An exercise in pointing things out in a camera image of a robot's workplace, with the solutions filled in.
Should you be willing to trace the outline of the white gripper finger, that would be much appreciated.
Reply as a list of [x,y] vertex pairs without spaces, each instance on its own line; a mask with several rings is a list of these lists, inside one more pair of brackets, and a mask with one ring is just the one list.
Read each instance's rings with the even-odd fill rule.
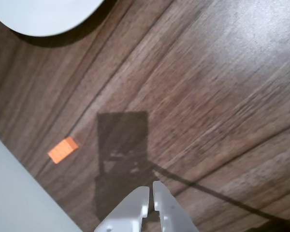
[[154,209],[163,232],[198,232],[190,216],[161,181],[153,182]]
[[140,186],[126,196],[96,227],[96,232],[140,232],[148,216],[150,189]]

